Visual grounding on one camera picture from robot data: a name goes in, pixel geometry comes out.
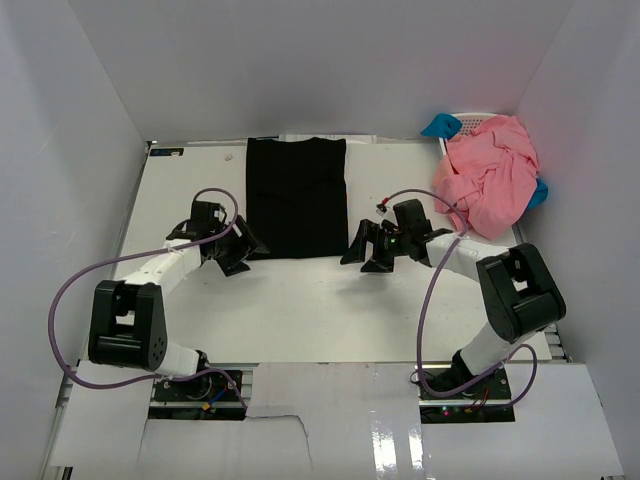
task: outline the gray wall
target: gray wall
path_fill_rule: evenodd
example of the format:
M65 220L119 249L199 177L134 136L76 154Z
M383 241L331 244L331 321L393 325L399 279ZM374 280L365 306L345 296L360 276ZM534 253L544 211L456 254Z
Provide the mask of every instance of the gray wall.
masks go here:
M573 0L70 0L146 140L512 111Z
M565 295L561 338L587 362L630 479L640 479L638 32L637 1L575 2L517 110L551 189L525 231Z
M38 475L60 382L57 287L114 253L144 144L66 0L0 2L0 477ZM89 277L63 300L62 350L88 333Z

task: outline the laundry basket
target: laundry basket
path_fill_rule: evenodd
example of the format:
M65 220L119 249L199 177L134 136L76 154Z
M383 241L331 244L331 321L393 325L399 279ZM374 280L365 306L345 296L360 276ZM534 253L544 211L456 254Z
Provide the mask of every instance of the laundry basket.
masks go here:
M459 133L463 135L468 134L487 118L496 116L495 113L454 113L452 115L462 122L462 127L460 128ZM440 150L440 153L442 153L442 156L444 157L447 154L447 143L444 138L440 139Z

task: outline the white laundry basket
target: white laundry basket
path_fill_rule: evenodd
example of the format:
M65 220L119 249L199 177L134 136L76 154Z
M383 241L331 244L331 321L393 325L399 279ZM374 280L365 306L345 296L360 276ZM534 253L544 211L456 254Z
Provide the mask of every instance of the white laundry basket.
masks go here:
M462 122L459 133L463 135L468 134L487 118L496 116L495 113L454 113L452 115ZM443 157L447 154L447 142L444 138L440 139L440 153Z

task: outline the white table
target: white table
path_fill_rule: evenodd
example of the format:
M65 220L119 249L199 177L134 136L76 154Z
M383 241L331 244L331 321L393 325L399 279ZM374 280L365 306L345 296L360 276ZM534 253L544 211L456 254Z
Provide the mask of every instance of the white table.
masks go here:
M231 191L244 214L245 153L243 145L197 145L182 156L149 157L122 253L162 245L205 187ZM428 189L438 161L436 144L349 145L350 238L362 218L379 221L375 205L382 198L408 187ZM434 213L431 198L420 200L434 228L450 226ZM509 231L492 243L516 241ZM116 278L142 263L121 264ZM387 275L361 274L360 265L340 266L337 257L250 266L251 272L225 278L208 262L184 280L165 302L169 338L206 351L214 363L415 361L417 319L432 269L407 258L397 259L395 273ZM478 285L444 272L427 317L425 360L450 360L485 321ZM551 358L544 334L529 343L541 360Z

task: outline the blue cloth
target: blue cloth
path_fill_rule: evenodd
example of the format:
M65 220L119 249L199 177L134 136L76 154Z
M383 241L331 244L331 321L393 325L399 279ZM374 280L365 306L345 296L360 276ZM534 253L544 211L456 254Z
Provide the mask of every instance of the blue cloth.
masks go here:
M439 113L431 123L420 132L423 137L439 137L449 140L462 128L462 122L453 115Z
M549 195L549 187L547 187L546 183L539 178L536 178L536 183L538 185L536 186L536 190L533 192L533 195L531 195L531 200L529 200L527 208L524 209L525 212L540 205Z

